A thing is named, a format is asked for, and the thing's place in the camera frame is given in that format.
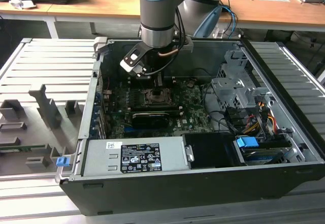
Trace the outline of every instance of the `yellow wire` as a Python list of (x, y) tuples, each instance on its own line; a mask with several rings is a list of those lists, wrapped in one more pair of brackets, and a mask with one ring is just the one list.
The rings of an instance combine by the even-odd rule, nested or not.
[(246, 134), (246, 133), (249, 133), (249, 132), (251, 132), (253, 129), (255, 129), (255, 128), (257, 128), (258, 127), (258, 122), (257, 123), (255, 123), (252, 127), (250, 127), (249, 129), (247, 129), (244, 133)]

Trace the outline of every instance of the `sticker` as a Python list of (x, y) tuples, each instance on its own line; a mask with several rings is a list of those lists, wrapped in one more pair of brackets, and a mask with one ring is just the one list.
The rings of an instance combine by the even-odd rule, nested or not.
[(107, 142), (106, 149), (120, 149), (122, 142)]
[(120, 145), (120, 148), (122, 173), (154, 172), (163, 170), (159, 144)]

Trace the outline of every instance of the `floor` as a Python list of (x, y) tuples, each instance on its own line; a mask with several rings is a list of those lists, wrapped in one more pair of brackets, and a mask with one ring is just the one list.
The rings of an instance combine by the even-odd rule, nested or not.
[[(60, 38), (69, 39), (93, 39), (96, 36), (107, 36), (110, 38), (136, 37), (139, 26), (96, 23), (97, 35), (90, 32), (89, 23), (80, 22), (57, 22), (57, 32)], [(252, 41), (264, 41), (266, 30), (241, 29), (238, 33)], [(274, 31), (271, 41), (285, 41), (289, 33), (287, 31)], [(22, 38), (50, 38), (45, 22), (22, 21), (22, 20), (0, 20), (0, 65), (2, 66)], [(309, 63), (314, 53), (325, 42), (325, 35), (312, 32), (295, 32), (291, 40), (285, 45), (305, 66)], [(309, 64), (308, 69), (313, 71), (318, 62), (325, 57), (325, 45)]]

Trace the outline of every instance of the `blue latch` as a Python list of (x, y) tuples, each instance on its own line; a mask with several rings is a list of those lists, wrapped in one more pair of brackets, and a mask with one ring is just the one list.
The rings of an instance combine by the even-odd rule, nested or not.
[(57, 167), (68, 167), (70, 165), (70, 157), (61, 156), (56, 160)]
[(238, 146), (241, 147), (259, 147), (255, 137), (240, 137), (236, 140)]

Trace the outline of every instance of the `motherboard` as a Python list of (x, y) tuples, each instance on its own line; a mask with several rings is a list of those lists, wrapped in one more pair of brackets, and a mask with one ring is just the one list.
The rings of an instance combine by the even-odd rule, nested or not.
[(212, 132), (194, 79), (174, 80), (161, 89), (130, 81), (111, 88), (107, 103), (109, 139), (172, 137)]

